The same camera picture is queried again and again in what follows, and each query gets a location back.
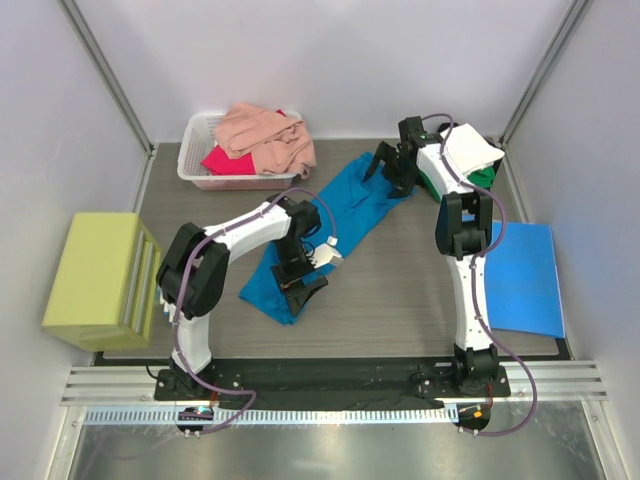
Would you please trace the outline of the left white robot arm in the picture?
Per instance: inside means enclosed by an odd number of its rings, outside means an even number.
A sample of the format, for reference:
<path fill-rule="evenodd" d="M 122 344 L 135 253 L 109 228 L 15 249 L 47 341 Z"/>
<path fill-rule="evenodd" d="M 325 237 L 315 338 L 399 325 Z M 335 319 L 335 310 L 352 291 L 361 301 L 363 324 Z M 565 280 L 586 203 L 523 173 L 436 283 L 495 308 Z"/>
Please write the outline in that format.
<path fill-rule="evenodd" d="M 292 317 L 301 313 L 328 284 L 322 268 L 343 259 L 335 230 L 319 245 L 309 243 L 328 211 L 322 200 L 296 201 L 283 192 L 225 223 L 180 227 L 156 276 L 174 332 L 169 367 L 158 385 L 193 400 L 211 391 L 210 314 L 221 299 L 229 266 L 256 248 L 267 248 L 256 277 L 260 294 Z"/>

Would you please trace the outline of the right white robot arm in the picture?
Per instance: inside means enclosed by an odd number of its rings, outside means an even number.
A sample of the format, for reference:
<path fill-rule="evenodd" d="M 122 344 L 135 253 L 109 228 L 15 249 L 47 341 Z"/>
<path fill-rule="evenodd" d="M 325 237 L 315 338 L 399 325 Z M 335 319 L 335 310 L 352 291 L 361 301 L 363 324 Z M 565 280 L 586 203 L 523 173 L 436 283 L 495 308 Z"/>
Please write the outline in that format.
<path fill-rule="evenodd" d="M 488 325 L 483 257 L 492 242 L 493 200 L 485 189 L 471 184 L 445 152 L 452 130 L 429 133 L 420 116 L 403 119 L 398 129 L 397 145 L 378 145 L 363 180 L 381 173 L 391 185 L 390 199 L 409 196 L 421 179 L 439 195 L 435 243 L 449 266 L 457 316 L 449 378 L 463 396 L 489 394 L 499 376 L 498 350 Z"/>

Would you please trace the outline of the blue t shirt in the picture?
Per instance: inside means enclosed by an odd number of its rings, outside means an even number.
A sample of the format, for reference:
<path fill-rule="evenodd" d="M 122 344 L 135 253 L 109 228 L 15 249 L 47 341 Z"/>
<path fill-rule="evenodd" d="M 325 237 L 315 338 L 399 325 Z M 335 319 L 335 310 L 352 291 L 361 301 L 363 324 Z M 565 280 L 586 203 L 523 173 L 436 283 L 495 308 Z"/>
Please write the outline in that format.
<path fill-rule="evenodd" d="M 381 167 L 369 180 L 364 179 L 372 160 L 373 154 L 368 152 L 351 161 L 319 192 L 319 198 L 312 201 L 318 208 L 321 227 L 303 241 L 309 252 L 315 252 L 336 233 L 337 250 L 344 258 L 348 257 L 360 241 L 401 204 L 401 198 L 390 196 L 392 185 L 384 178 Z M 293 325 L 298 316 L 290 312 L 271 270 L 277 260 L 275 246 L 268 245 L 239 298 L 279 324 Z"/>

